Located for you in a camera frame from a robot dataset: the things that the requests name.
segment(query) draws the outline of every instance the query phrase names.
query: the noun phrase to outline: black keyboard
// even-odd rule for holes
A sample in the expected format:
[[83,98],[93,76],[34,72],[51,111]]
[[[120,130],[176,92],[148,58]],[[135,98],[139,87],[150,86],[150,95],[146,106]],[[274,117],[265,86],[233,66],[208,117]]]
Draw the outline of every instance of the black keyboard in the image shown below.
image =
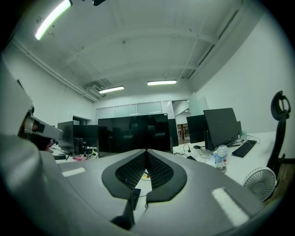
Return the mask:
[[141,189],[132,190],[132,208],[135,211]]
[[237,157],[244,157],[254,147],[256,143],[257,141],[255,140],[248,140],[243,145],[241,145],[236,151],[233,151],[232,154]]

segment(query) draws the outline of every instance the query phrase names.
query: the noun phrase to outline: computer monitor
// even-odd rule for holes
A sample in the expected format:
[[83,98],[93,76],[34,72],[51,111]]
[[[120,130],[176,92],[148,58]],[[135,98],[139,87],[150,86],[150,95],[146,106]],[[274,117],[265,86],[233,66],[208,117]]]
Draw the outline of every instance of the computer monitor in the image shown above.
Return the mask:
[[239,135],[239,124],[232,108],[204,110],[214,147],[228,144]]
[[98,125],[74,125],[74,137],[82,138],[84,146],[98,146]]
[[203,142],[204,131],[208,130],[205,115],[186,117],[189,126],[190,143]]
[[168,119],[169,134],[172,138],[173,147],[178,146],[177,124],[175,119]]
[[58,123],[57,127],[64,133],[63,138],[59,140],[59,147],[70,153],[76,153],[74,144],[74,122],[68,121]]
[[171,152],[167,114],[98,120],[98,150],[123,153],[134,149]]

